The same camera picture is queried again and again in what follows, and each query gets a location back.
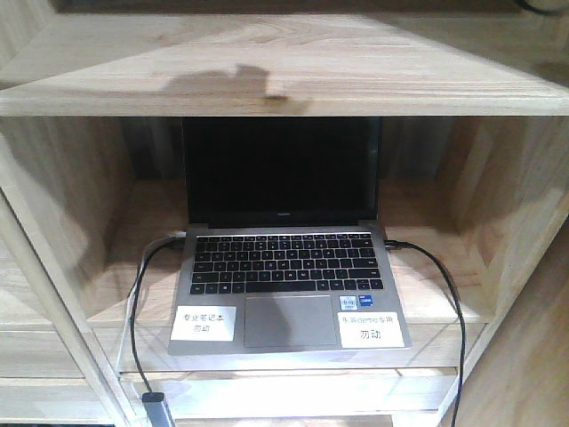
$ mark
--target laptop screen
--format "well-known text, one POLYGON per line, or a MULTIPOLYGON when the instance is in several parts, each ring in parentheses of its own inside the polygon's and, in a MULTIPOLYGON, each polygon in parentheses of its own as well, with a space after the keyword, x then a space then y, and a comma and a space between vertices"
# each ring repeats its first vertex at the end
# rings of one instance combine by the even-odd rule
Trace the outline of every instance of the laptop screen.
POLYGON ((187 117, 190 222, 355 223, 377 217, 377 117, 187 117))

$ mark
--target laptop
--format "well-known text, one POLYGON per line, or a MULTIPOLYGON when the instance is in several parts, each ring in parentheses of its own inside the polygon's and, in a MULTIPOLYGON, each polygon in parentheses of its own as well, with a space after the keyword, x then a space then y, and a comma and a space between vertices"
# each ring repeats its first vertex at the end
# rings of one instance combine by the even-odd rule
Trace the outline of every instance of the laptop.
POLYGON ((182 121, 173 356, 404 349, 378 223, 378 117, 182 121))

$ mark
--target wooden shelf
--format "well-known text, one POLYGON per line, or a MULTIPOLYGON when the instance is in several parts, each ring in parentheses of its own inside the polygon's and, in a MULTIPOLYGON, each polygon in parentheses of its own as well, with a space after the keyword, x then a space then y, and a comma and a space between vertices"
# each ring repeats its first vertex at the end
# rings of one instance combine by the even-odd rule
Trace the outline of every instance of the wooden shelf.
POLYGON ((517 9, 173 3, 58 13, 0 70, 0 115, 569 114, 566 51, 517 9))
MULTIPOLYGON (((438 200, 434 182, 392 182, 381 185, 381 216, 390 238, 422 245, 439 256, 453 273, 462 308, 469 323, 493 319, 477 274, 469 264, 459 235, 454 231, 445 206, 438 200)), ((138 181, 123 212, 108 266, 93 281, 92 327, 120 327, 124 322, 125 297, 132 285, 142 247, 166 232, 187 226, 183 183, 138 181)), ((413 324, 450 324, 456 314, 449 303, 446 285, 436 267, 413 251, 391 253, 390 261, 405 317, 413 324)), ((179 252, 163 252, 148 268, 139 307, 141 326, 169 326, 179 252)))

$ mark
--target white label card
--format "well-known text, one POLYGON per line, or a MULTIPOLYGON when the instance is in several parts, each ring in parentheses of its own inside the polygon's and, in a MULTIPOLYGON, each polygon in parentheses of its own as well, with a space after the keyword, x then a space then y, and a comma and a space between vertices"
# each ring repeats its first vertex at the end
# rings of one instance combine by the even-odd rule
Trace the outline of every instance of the white label card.
POLYGON ((404 347, 397 313, 338 313, 341 346, 345 349, 404 347))
POLYGON ((235 307, 181 305, 172 328, 173 340, 233 341, 235 307))

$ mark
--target cabinet side panel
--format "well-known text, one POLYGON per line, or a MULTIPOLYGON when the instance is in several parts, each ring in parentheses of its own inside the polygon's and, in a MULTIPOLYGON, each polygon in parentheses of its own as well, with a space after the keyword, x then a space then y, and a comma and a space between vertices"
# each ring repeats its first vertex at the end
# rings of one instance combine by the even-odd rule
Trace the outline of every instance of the cabinet side panel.
POLYGON ((0 2, 0 68, 16 56, 65 3, 62 0, 0 2))
POLYGON ((84 318, 132 183, 117 119, 3 118, 0 171, 42 264, 76 321, 84 318))
POLYGON ((453 218, 496 310, 506 310, 569 212, 569 118, 484 117, 454 133, 464 166, 444 165, 453 218))
POLYGON ((51 327, 47 313, 0 236, 0 330, 51 327))

